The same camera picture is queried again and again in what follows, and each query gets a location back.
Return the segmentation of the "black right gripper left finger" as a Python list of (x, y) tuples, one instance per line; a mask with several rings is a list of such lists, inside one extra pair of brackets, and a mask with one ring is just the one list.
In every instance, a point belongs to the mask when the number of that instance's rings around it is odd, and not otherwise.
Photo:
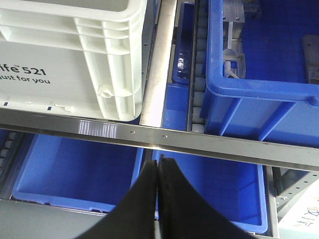
[(120, 203), (78, 239), (154, 239), (158, 164), (148, 160)]

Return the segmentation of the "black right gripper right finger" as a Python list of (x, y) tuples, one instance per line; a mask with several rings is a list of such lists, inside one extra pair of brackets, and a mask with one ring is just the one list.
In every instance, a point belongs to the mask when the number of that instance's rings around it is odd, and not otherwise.
[(159, 160), (159, 223), (164, 239), (251, 239), (195, 190), (173, 158)]

